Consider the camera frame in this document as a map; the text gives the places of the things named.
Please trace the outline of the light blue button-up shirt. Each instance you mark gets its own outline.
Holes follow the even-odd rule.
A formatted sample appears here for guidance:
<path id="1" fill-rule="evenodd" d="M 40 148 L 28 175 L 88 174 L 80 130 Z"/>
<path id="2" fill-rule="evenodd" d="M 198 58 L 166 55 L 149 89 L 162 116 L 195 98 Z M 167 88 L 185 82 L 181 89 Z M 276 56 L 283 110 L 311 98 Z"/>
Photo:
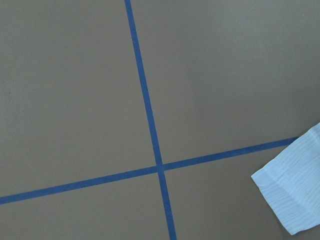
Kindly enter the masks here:
<path id="1" fill-rule="evenodd" d="M 320 224 L 320 126 L 317 124 L 251 176 L 290 235 Z"/>

